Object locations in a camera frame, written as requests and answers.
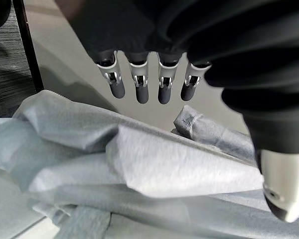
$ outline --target light gray sheet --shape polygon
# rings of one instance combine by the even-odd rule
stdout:
[[[0,239],[11,239],[42,218],[27,205],[18,186],[0,170]]]
[[[299,238],[299,220],[269,212],[251,164],[49,91],[0,119],[0,168],[58,239]]]

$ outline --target crumpled gray cloth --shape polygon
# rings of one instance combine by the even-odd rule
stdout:
[[[222,152],[244,159],[251,165],[254,160],[254,146],[248,135],[227,128],[194,110],[184,106],[174,121],[175,133],[196,142],[215,146]]]
[[[0,168],[57,239],[299,238],[258,169],[222,151],[50,91],[0,119]]]

